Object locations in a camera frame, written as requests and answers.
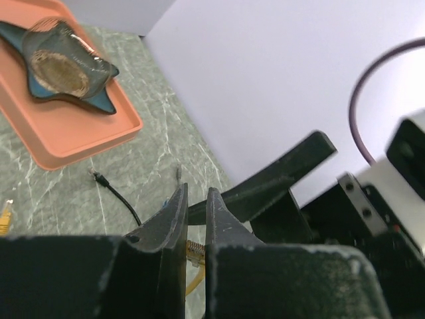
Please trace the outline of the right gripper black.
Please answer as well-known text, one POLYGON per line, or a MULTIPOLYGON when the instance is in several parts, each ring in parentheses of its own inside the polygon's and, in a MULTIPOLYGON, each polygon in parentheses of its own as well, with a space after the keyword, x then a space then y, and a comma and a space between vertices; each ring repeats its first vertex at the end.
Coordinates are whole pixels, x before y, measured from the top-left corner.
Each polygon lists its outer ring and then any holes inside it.
MULTIPOLYGON (((313 131, 261 171, 218 194, 236 219, 251 221, 336 152, 327 134, 313 131)), ((351 246, 375 266, 424 265, 424 199, 397 172, 346 173, 301 208, 301 220, 296 243, 351 246)))

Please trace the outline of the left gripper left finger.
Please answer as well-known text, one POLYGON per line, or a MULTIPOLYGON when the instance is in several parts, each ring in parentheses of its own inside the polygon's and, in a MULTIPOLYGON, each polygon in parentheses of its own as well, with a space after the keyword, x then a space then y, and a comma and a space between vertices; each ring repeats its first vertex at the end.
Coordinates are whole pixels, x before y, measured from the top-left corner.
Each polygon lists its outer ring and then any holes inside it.
POLYGON ((131 305, 142 318, 184 318, 188 185, 142 226, 129 233, 131 305))

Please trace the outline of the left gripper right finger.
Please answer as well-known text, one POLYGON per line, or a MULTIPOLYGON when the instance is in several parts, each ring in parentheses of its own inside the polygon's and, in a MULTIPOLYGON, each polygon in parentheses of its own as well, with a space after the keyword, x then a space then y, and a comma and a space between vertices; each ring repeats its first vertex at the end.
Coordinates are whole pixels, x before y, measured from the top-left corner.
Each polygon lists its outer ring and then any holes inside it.
POLYGON ((251 318, 258 280, 254 251, 264 243, 228 210, 210 188, 206 204, 206 318, 251 318))

